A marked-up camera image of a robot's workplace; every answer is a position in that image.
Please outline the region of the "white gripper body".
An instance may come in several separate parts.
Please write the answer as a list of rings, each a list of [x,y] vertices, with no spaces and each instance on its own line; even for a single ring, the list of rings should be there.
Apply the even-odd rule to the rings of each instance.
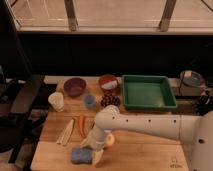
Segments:
[[[108,131],[105,131],[94,125],[87,136],[88,145],[94,150],[103,149],[106,144],[106,138],[108,134]]]

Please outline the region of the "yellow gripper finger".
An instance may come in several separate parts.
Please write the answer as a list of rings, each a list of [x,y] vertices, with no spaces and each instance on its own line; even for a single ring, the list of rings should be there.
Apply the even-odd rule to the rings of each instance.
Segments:
[[[80,143],[80,148],[85,148],[85,147],[89,147],[89,140],[86,138]]]
[[[93,165],[97,165],[100,162],[103,153],[104,153],[103,149],[101,149],[101,150],[94,150],[92,152],[92,164]]]

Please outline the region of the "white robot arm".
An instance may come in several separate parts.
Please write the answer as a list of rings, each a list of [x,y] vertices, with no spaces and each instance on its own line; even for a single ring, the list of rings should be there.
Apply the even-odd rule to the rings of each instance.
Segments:
[[[126,115],[109,105],[94,118],[94,126],[81,147],[102,150],[112,131],[123,130],[148,134],[192,144],[191,171],[213,171],[213,111],[193,115]]]

